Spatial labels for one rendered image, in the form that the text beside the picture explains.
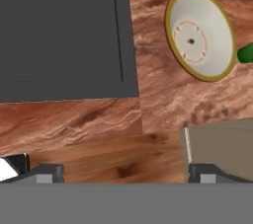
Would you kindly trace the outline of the white bowl with yellow rim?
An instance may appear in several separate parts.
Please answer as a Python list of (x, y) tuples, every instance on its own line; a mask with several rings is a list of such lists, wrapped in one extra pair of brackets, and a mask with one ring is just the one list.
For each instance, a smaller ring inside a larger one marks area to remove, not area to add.
[(216, 0), (169, 0), (165, 31), (175, 58), (195, 78), (216, 82), (233, 68), (234, 31)]

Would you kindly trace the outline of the green rounded object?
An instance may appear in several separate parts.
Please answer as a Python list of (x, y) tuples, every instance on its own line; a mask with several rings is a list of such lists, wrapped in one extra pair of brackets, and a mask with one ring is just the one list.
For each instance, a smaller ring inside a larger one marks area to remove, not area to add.
[(238, 49), (237, 59), (240, 63), (253, 63), (253, 42)]

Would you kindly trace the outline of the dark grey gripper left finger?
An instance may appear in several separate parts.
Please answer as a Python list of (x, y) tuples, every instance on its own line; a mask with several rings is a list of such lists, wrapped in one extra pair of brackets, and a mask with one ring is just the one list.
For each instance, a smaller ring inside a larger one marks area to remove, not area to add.
[(64, 166), (61, 164), (40, 164), (28, 173), (5, 181), (5, 184), (60, 184), (64, 182)]

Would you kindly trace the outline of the dark grey flat panel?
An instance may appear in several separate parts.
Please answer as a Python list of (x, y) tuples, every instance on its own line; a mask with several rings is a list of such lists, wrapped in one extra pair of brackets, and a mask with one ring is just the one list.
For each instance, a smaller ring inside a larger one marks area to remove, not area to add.
[(0, 0), (0, 103), (137, 94), (129, 0)]

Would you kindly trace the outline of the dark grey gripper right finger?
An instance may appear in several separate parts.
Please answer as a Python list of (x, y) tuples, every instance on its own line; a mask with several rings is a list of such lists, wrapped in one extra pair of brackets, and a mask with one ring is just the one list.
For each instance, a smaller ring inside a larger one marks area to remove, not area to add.
[(188, 182), (195, 184), (253, 184), (253, 181), (228, 174), (214, 164), (190, 164)]

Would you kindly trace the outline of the beige cupboard door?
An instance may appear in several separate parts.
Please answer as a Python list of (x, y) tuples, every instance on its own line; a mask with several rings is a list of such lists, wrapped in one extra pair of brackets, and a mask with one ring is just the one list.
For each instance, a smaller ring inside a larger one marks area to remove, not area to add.
[(190, 164), (214, 164), (224, 172), (253, 181), (253, 118), (190, 126), (193, 162), (187, 158), (184, 128), (179, 139), (185, 173)]

